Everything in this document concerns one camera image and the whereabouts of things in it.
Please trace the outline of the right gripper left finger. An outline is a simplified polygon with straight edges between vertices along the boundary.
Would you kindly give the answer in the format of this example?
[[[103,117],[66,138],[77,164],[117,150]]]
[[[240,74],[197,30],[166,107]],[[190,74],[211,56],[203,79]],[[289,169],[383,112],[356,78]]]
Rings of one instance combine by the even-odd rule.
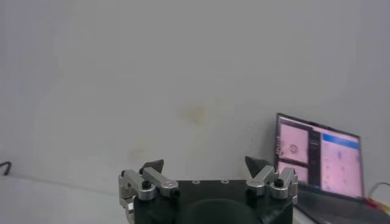
[[[157,194],[166,198],[179,197],[179,182],[162,174],[164,160],[146,162],[138,171],[123,170],[118,177],[119,198],[153,200]]]

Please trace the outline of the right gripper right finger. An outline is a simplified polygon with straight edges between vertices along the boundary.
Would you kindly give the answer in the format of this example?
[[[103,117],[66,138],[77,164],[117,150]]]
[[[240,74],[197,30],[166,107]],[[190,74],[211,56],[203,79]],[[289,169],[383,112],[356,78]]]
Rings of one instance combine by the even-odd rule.
[[[298,174],[290,167],[278,171],[268,161],[245,156],[246,167],[251,178],[246,180],[247,187],[256,197],[262,196],[269,191],[272,198],[276,200],[292,201],[298,199]]]

